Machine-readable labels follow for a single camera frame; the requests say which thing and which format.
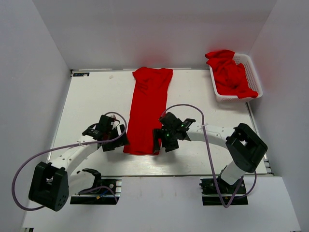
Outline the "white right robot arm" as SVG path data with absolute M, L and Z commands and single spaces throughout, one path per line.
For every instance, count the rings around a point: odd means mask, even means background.
M 178 141 L 208 142 L 227 149 L 232 161 L 220 173 L 218 188 L 230 192 L 246 173 L 254 173 L 268 150 L 266 143 L 245 123 L 234 128 L 203 125 L 195 119 L 181 121 L 168 112 L 159 119 L 162 127 L 153 130 L 153 151 L 163 147 L 166 152 L 179 148 Z

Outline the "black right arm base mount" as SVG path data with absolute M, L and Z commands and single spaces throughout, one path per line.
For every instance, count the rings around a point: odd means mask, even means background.
M 213 178 L 203 178 L 200 180 L 199 185 L 201 187 L 203 206 L 222 205 L 219 199 L 217 190 L 215 188 Z M 218 181 L 219 190 L 222 194 L 222 198 L 225 204 L 228 204 L 232 194 L 237 188 L 237 185 L 238 185 L 238 181 L 231 186 L 226 183 L 223 183 L 223 181 L 221 180 Z M 248 205 L 247 196 L 243 197 L 243 195 L 246 193 L 247 193 L 246 186 L 245 186 L 244 180 L 242 180 L 241 185 L 231 203 L 231 206 L 232 205 Z

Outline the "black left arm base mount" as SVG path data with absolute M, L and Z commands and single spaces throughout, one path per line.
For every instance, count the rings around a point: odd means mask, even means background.
M 122 179 L 102 177 L 88 193 L 75 194 L 70 198 L 71 205 L 117 205 L 121 195 Z

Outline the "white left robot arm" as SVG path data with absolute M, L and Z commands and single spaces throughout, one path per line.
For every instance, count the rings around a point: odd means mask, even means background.
M 116 118 L 116 112 L 101 115 L 99 122 L 87 127 L 76 143 L 48 163 L 40 162 L 34 170 L 28 198 L 53 211 L 59 211 L 69 197 L 96 193 L 103 188 L 101 173 L 80 164 L 97 150 L 112 151 L 127 145 L 127 123 Z

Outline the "red t-shirt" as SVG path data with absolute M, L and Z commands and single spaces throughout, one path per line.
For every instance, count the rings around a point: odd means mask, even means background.
M 157 154 L 153 151 L 153 130 L 162 127 L 160 116 L 166 109 L 172 69 L 141 67 L 133 72 L 135 87 L 132 97 L 124 153 Z

